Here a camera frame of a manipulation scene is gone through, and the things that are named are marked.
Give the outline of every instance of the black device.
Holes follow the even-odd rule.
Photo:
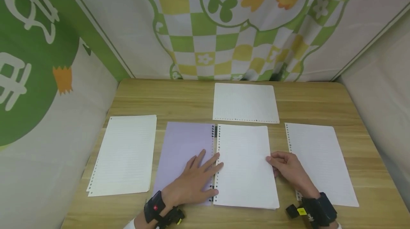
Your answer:
[[[158,191],[144,206],[145,221],[147,223],[152,220],[158,221],[156,227],[159,229],[164,229],[172,223],[180,224],[182,219],[185,218],[184,213],[178,209],[178,207],[173,207],[170,212],[165,216],[160,216],[159,214],[164,210],[165,203],[162,200],[161,191]]]
[[[319,199],[302,198],[302,205],[297,208],[292,204],[286,212],[291,218],[306,215],[314,229],[329,226],[337,218],[337,212],[324,192],[320,193]]]

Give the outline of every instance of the black wrist strap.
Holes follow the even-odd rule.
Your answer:
[[[160,213],[164,208],[165,203],[162,200],[161,191],[158,191],[144,206],[145,221],[150,223],[152,220],[156,220],[158,221],[156,227],[163,229],[171,223],[179,224],[185,218],[184,213],[178,207],[173,207],[167,215],[162,217]]]
[[[324,192],[319,199],[302,198],[303,207],[311,215],[312,221],[321,227],[327,227],[337,218],[337,212]]]

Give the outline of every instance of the green and white checkered pattern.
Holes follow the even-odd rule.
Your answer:
[[[343,0],[308,0],[287,24],[259,31],[246,21],[221,27],[200,0],[147,0],[154,3],[153,27],[173,60],[171,78],[195,80],[296,80],[303,60],[332,35]]]

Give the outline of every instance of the checkered curtain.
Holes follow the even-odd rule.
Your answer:
[[[296,81],[348,0],[146,0],[170,78]]]

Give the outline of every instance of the hand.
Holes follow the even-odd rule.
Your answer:
[[[218,194],[217,189],[202,191],[204,185],[224,166],[221,162],[215,167],[210,166],[218,159],[216,153],[211,159],[199,167],[205,155],[202,150],[198,156],[192,157],[187,163],[184,172],[175,181],[162,190],[162,200],[166,206],[178,206],[188,203],[201,203]]]
[[[310,177],[303,169],[302,164],[300,164],[295,154],[276,151],[266,157],[266,160],[273,166],[275,177],[281,174],[303,197],[320,197],[318,189],[314,186],[312,180],[310,180]]]

